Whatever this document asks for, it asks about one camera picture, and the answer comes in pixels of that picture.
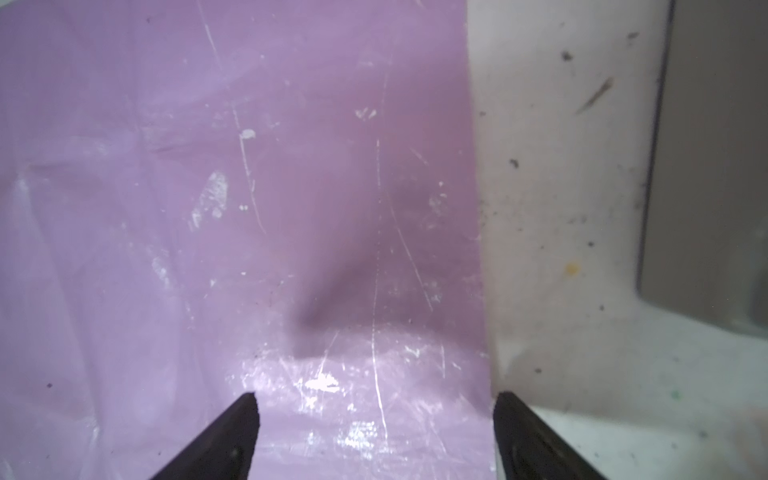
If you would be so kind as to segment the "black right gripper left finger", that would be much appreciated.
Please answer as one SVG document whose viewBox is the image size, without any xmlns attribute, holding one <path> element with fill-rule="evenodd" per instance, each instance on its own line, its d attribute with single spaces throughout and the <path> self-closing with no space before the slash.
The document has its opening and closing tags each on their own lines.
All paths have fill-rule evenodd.
<svg viewBox="0 0 768 480">
<path fill-rule="evenodd" d="M 259 429 L 256 396 L 243 393 L 152 480 L 247 480 Z"/>
</svg>

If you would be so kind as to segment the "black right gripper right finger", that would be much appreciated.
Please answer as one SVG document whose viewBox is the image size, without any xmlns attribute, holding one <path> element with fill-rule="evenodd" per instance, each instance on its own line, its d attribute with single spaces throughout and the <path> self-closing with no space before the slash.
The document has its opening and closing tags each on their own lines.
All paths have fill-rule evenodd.
<svg viewBox="0 0 768 480">
<path fill-rule="evenodd" d="M 507 479 L 606 479 L 510 391 L 497 396 L 493 427 Z"/>
</svg>

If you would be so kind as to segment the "purple and pink wrapping paper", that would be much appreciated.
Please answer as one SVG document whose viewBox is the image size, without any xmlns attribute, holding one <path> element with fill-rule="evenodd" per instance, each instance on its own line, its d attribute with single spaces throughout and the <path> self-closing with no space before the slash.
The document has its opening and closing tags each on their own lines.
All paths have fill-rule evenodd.
<svg viewBox="0 0 768 480">
<path fill-rule="evenodd" d="M 1 5 L 1 475 L 492 479 L 463 1 Z"/>
</svg>

